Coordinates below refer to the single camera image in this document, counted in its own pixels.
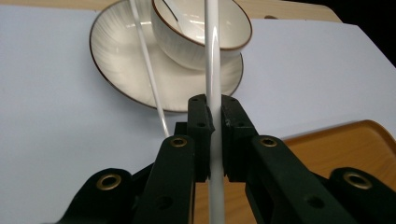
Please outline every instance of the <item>cup and saucer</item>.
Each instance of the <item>cup and saucer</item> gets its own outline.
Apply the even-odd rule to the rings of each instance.
[[[152,30],[151,1],[136,0],[136,4],[163,110],[187,112],[188,100],[205,93],[205,70],[181,66],[168,57],[159,47]],[[155,108],[129,1],[119,1],[98,15],[91,29],[90,48],[97,68],[116,90],[140,104]],[[221,63],[222,94],[234,93],[243,70],[242,54]]]

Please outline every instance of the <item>wooden table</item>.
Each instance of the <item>wooden table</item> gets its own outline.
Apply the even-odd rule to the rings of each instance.
[[[0,0],[0,4],[23,5],[33,7],[63,7],[102,10],[117,0]],[[237,0],[236,1],[251,19],[298,19],[336,21],[340,19],[324,6],[293,3],[276,0]],[[305,135],[290,139],[287,144],[292,151],[307,165],[307,167],[320,175],[328,177],[330,170],[340,165],[352,164],[372,175],[380,176],[393,189],[396,189],[396,156],[395,151],[385,149],[381,155],[373,153],[373,147],[394,147],[394,140],[387,137],[387,141],[376,139],[376,133],[360,129],[339,136],[338,132],[348,131],[350,128],[336,129],[329,132]],[[347,151],[335,148],[348,148]],[[225,182],[225,206],[227,223],[255,223],[242,183]],[[207,184],[198,183],[195,196],[195,223],[208,222]]]
[[[0,4],[34,7],[65,7],[102,10],[118,0],[0,0]],[[278,18],[317,21],[341,20],[328,7],[278,0],[236,0],[250,18]]]

